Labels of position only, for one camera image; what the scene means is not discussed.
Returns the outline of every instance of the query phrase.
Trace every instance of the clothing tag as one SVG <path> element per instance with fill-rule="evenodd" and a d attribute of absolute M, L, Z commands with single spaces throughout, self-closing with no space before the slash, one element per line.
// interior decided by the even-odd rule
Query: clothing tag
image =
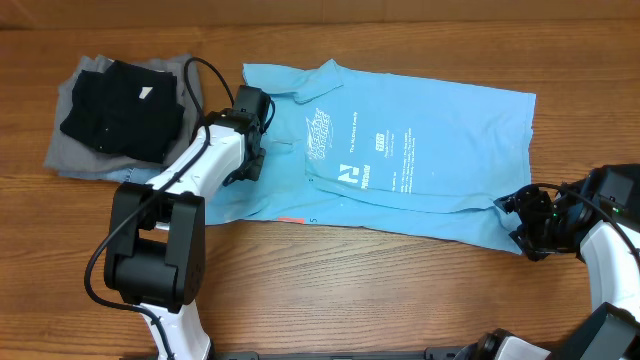
<path fill-rule="evenodd" d="M 142 91 L 140 91 L 140 96 L 139 96 L 140 99 L 146 98 L 152 89 L 153 89 L 152 87 L 147 87 L 147 86 L 142 87 Z"/>

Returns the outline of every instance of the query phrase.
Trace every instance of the white plastic part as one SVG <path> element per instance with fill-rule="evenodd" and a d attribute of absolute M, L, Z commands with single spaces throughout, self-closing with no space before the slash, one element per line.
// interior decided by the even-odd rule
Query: white plastic part
<path fill-rule="evenodd" d="M 498 348 L 496 360 L 545 360 L 550 352 L 543 348 L 531 345 L 528 342 L 509 336 Z"/>
<path fill-rule="evenodd" d="M 210 125 L 209 132 L 211 138 L 207 150 L 187 170 L 179 182 L 167 189 L 168 193 L 182 194 L 189 191 L 194 195 L 204 197 L 205 201 L 209 202 L 224 179 L 242 165 L 244 136 L 231 128 L 218 125 Z M 173 175 L 200 151 L 204 141 L 205 131 L 204 127 L 201 127 L 198 129 L 196 139 L 178 160 L 162 174 L 147 181 L 147 184 L 153 185 L 153 188 L 157 190 L 169 182 Z"/>
<path fill-rule="evenodd" d="M 202 330 L 200 317 L 198 316 L 198 308 L 196 302 L 193 301 L 189 305 L 183 305 L 177 314 L 170 313 L 166 308 L 140 304 L 140 306 L 151 310 L 162 323 L 162 327 L 169 339 L 171 351 L 176 360 L 206 360 L 211 349 L 211 340 L 209 336 Z M 142 315 L 146 321 L 153 340 L 158 347 L 158 360 L 167 360 L 167 352 L 164 349 L 160 332 L 158 328 L 151 325 L 151 319 L 146 315 Z"/>
<path fill-rule="evenodd" d="M 640 248 L 640 234 L 620 227 Z M 640 272 L 629 247 L 613 226 L 603 221 L 596 224 L 580 244 L 580 254 L 589 270 L 592 310 L 608 302 L 640 321 Z"/>

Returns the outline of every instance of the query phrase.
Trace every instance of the gray towel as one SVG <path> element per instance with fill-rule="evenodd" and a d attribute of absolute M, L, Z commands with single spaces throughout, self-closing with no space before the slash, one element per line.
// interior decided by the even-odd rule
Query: gray towel
<path fill-rule="evenodd" d="M 189 140 L 197 120 L 196 108 L 189 97 L 184 79 L 182 77 L 182 67 L 191 55 L 185 54 L 168 60 L 151 59 L 144 63 L 135 65 L 157 71 L 169 71 L 177 77 L 176 97 L 177 102 L 185 107 L 182 129 L 167 154 L 164 164 L 154 164 L 131 159 L 126 156 L 114 156 L 94 151 L 80 142 L 68 137 L 60 131 L 60 123 L 69 115 L 73 103 L 71 101 L 71 91 L 75 86 L 78 75 L 82 70 L 104 72 L 112 61 L 102 55 L 98 55 L 95 60 L 87 56 L 80 59 L 80 63 L 75 72 L 67 81 L 58 87 L 58 104 L 56 105 L 56 117 L 53 125 L 53 135 L 49 144 L 49 151 L 44 162 L 44 166 L 58 171 L 83 171 L 83 172 L 104 172 L 123 167 L 166 167 L 171 165 L 189 147 Z M 202 89 L 198 70 L 195 64 L 189 67 L 189 82 L 193 92 L 202 105 Z"/>

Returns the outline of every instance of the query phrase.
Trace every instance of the light blue shirt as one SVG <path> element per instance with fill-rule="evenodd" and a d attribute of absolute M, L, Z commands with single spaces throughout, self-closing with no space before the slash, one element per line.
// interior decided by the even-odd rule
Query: light blue shirt
<path fill-rule="evenodd" d="M 496 198 L 531 182 L 535 95 L 350 70 L 244 67 L 276 114 L 257 182 L 236 182 L 207 223 L 364 226 L 519 253 Z"/>

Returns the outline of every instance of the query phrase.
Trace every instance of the wooden table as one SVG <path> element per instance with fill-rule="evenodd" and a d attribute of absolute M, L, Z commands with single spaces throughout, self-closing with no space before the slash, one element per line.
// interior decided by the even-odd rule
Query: wooden table
<path fill-rule="evenodd" d="M 154 350 L 139 316 L 94 304 L 86 262 L 115 184 L 42 168 L 57 86 L 81 55 L 190 52 L 233 87 L 243 62 L 343 66 L 533 92 L 535 181 L 640 158 L 640 22 L 467 22 L 0 32 L 0 358 L 113 359 Z M 225 107 L 201 69 L 208 109 Z M 559 341 L 590 313 L 586 267 L 364 229 L 238 222 L 207 230 L 198 297 L 218 350 L 420 350 L 503 327 Z M 108 291 L 101 271 L 93 283 Z"/>

